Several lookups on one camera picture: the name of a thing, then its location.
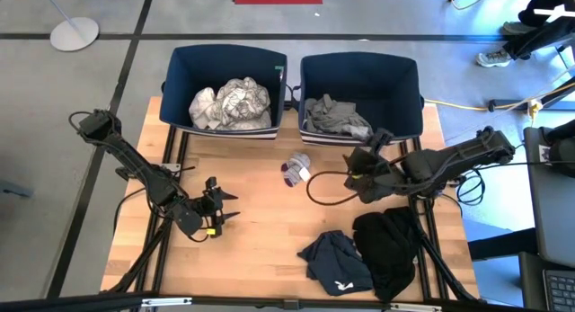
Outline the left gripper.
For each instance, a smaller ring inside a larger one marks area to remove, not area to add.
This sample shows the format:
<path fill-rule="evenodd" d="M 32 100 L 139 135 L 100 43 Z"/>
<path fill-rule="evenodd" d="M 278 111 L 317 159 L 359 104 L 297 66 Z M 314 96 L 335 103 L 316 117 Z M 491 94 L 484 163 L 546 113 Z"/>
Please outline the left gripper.
<path fill-rule="evenodd" d="M 223 233 L 224 223 L 240 214 L 240 211 L 223 214 L 223 201 L 237 200 L 238 197 L 223 192 L 215 176 L 205 181 L 201 197 L 191 199 L 180 185 L 176 186 L 176 190 L 172 219 L 188 238 L 193 238 L 200 230 L 205 230 L 207 237 L 217 238 Z"/>

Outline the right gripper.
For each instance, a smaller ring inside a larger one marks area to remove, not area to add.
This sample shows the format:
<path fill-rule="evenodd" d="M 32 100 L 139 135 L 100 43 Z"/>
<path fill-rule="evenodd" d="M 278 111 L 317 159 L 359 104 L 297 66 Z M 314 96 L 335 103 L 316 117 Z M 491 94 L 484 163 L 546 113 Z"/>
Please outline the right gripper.
<path fill-rule="evenodd" d="M 378 128 L 367 141 L 370 152 L 355 147 L 348 155 L 343 155 L 348 175 L 344 186 L 354 191 L 363 203 L 379 201 L 405 185 L 406 177 L 401 170 L 380 155 L 373 154 L 379 153 L 393 139 L 392 132 Z"/>

